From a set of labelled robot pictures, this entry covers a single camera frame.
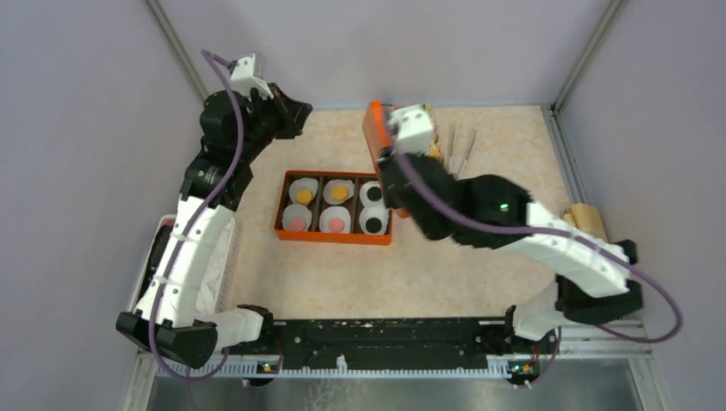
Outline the metal tongs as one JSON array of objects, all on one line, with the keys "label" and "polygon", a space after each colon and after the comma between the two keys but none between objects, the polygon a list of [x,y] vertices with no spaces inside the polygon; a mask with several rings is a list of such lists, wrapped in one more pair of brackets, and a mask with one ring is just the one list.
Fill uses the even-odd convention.
[{"label": "metal tongs", "polygon": [[466,169],[478,135],[474,125],[457,122],[449,135],[446,148],[446,164],[454,177],[460,177]]}]

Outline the orange cookie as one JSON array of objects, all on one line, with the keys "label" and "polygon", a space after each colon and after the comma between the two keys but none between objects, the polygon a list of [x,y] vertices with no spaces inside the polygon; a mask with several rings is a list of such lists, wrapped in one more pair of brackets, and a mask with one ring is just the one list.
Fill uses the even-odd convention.
[{"label": "orange cookie", "polygon": [[346,186],[343,185],[335,185],[331,189],[330,196],[335,202],[344,202],[348,199],[349,190]]},{"label": "orange cookie", "polygon": [[312,190],[303,188],[296,193],[295,201],[303,206],[308,206],[314,198]]}]

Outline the orange box lid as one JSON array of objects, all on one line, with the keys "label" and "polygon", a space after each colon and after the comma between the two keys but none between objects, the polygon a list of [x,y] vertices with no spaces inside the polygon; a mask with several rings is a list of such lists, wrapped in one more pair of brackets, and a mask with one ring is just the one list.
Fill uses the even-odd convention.
[{"label": "orange box lid", "polygon": [[387,104],[380,100],[374,100],[368,104],[363,118],[363,135],[365,136],[366,145],[381,188],[383,188],[384,185],[378,161],[380,159],[381,151],[391,144],[390,137],[387,135],[385,130],[387,124],[386,118],[387,116],[391,116],[395,110],[403,108],[403,105]]}]

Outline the orange cookie box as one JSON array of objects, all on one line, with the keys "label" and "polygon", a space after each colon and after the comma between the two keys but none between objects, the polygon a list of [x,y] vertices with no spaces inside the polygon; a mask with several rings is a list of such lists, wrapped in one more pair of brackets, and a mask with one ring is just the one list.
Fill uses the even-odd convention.
[{"label": "orange cookie box", "polygon": [[388,246],[392,211],[373,173],[289,170],[274,230],[285,241]]}]

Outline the pink cookie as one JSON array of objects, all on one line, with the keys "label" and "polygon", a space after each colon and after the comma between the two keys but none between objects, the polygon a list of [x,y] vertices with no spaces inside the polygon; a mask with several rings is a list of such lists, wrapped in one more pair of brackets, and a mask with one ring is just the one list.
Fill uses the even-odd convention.
[{"label": "pink cookie", "polygon": [[290,231],[306,231],[307,223],[304,218],[294,218],[289,222],[288,230]]},{"label": "pink cookie", "polygon": [[327,228],[330,233],[342,233],[346,229],[346,223],[341,218],[332,218],[328,222]]}]

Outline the floral tray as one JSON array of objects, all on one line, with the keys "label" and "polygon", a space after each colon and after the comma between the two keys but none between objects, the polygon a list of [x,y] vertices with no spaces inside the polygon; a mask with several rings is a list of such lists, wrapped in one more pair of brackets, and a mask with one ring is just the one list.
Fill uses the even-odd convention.
[{"label": "floral tray", "polygon": [[431,138],[431,147],[429,150],[429,156],[432,158],[436,158],[439,162],[443,161],[443,155],[441,153],[440,144],[439,144],[439,132],[438,132],[438,125],[435,120],[433,109],[430,104],[422,104],[422,107],[426,114],[429,116],[429,119],[431,120],[432,125],[432,138]]}]

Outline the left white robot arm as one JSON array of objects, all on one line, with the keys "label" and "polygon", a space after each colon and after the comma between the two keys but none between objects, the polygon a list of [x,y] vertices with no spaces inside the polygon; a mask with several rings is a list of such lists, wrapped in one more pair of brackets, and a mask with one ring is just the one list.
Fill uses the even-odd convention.
[{"label": "left white robot arm", "polygon": [[275,83],[266,97],[215,92],[199,116],[200,150],[185,170],[175,224],[157,271],[116,330],[154,354],[200,369],[216,352],[243,343],[255,354],[271,349],[271,313],[261,307],[203,314],[197,300],[212,255],[253,179],[251,163],[273,140],[303,132],[311,104],[288,97]]}]

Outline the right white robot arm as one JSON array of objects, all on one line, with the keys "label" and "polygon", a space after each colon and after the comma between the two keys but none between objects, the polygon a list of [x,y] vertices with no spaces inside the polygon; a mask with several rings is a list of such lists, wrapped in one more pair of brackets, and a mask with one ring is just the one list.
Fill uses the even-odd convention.
[{"label": "right white robot arm", "polygon": [[389,154],[378,161],[384,202],[406,211],[426,239],[516,253],[555,272],[543,291],[507,310],[508,350],[524,353],[558,326],[604,325],[644,306],[641,285],[623,268],[637,259],[632,241],[597,241],[504,177],[458,180],[435,158],[405,158],[432,193],[421,196]]}]

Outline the tan paper roll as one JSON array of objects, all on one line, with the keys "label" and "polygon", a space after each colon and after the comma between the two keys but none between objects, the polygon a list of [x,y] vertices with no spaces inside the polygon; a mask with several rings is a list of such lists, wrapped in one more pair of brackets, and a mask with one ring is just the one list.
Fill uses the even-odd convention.
[{"label": "tan paper roll", "polygon": [[601,214],[594,205],[584,203],[573,204],[563,213],[562,218],[573,227],[578,228],[588,235],[592,235],[605,242],[609,241]]}]

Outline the white perforated basket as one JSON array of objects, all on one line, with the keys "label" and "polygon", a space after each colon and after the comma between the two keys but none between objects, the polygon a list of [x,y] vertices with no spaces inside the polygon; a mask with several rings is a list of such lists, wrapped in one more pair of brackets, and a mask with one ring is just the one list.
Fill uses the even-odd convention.
[{"label": "white perforated basket", "polygon": [[175,328],[188,327],[196,319],[220,312],[229,293],[241,229],[232,213],[206,211],[182,238],[190,215],[165,217],[172,228],[170,238],[150,285],[132,309],[149,319],[155,295],[163,285],[156,317],[159,325],[168,321]]}]

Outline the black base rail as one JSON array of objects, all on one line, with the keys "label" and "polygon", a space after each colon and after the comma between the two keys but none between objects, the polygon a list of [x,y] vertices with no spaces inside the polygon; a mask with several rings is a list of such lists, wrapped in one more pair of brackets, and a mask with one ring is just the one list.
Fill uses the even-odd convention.
[{"label": "black base rail", "polygon": [[479,370],[490,358],[521,354],[542,359],[555,347],[548,332],[537,342],[515,337],[502,318],[279,319],[255,342],[229,353],[270,355],[286,371],[333,369],[339,357],[355,371]]}]

